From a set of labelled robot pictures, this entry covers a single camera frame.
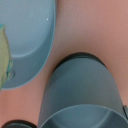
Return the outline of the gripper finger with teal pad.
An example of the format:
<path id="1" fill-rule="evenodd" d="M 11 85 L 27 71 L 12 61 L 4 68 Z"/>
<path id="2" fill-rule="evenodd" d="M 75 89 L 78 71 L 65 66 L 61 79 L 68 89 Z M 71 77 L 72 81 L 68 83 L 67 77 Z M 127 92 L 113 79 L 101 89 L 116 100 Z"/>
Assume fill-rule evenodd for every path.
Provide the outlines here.
<path id="1" fill-rule="evenodd" d="M 5 34 L 5 26 L 0 24 L 0 90 L 11 78 L 13 61 L 9 42 Z"/>

